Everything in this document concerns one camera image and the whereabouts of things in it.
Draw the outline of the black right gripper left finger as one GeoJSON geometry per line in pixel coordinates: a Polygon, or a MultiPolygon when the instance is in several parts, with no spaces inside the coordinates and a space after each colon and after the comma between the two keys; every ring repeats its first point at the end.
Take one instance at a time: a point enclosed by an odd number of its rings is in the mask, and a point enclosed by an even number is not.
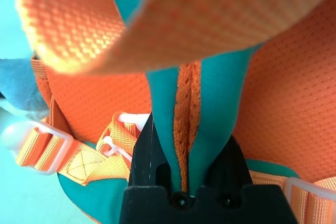
{"type": "Polygon", "coordinates": [[[149,115],[133,148],[128,185],[171,189],[171,169],[162,150],[152,115],[149,115]]]}

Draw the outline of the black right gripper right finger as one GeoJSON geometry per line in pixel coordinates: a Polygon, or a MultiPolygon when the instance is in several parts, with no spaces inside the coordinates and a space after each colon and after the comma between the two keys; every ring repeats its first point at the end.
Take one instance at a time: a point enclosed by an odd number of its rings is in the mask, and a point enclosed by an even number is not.
{"type": "Polygon", "coordinates": [[[244,186],[252,179],[242,150],[231,136],[207,172],[207,186],[244,186]]]}

